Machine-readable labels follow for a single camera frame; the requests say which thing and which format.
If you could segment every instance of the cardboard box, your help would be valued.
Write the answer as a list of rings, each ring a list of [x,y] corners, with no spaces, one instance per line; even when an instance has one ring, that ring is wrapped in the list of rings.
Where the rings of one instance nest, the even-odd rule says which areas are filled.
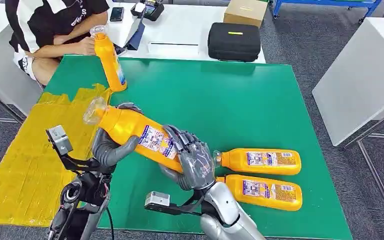
[[[262,0],[231,0],[224,12],[223,23],[247,24],[258,28],[263,22],[267,2]]]

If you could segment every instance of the bottle label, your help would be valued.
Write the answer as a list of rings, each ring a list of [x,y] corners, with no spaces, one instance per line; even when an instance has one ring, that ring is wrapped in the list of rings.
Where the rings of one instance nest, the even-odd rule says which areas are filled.
[[[123,74],[122,66],[120,65],[119,58],[117,57],[117,53],[114,51],[115,55],[115,62],[116,62],[116,69],[117,69],[117,76],[120,80],[121,85],[124,85],[126,83],[125,75]]]
[[[285,202],[294,202],[297,200],[295,187],[287,184],[268,184],[266,182],[243,180],[243,195],[275,199]]]
[[[296,165],[295,158],[291,152],[263,152],[248,151],[246,159],[249,166],[286,166]]]
[[[154,152],[159,152],[169,159],[174,159],[177,154],[169,136],[149,125],[145,126],[138,144]]]

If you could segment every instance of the person's knee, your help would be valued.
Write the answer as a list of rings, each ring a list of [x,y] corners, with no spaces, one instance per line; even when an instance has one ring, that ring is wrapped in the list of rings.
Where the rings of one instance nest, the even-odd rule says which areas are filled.
[[[52,58],[36,58],[33,60],[31,68],[37,81],[48,85],[59,64],[59,61]]]

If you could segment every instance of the shorts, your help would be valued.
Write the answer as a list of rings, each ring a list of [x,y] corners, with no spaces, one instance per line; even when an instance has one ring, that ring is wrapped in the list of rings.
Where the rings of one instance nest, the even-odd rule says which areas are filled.
[[[31,79],[38,81],[33,73],[32,64],[35,58],[27,56],[24,50],[18,45],[18,52],[14,52],[14,63],[17,67],[23,70]]]

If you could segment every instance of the black and white shirt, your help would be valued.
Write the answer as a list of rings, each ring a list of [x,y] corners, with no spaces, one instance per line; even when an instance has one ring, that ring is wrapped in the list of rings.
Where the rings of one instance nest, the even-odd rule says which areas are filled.
[[[6,0],[5,11],[14,33],[9,43],[16,53],[34,53],[54,44],[55,35],[68,35],[92,14],[108,10],[106,0]],[[89,36],[85,33],[66,43]]]

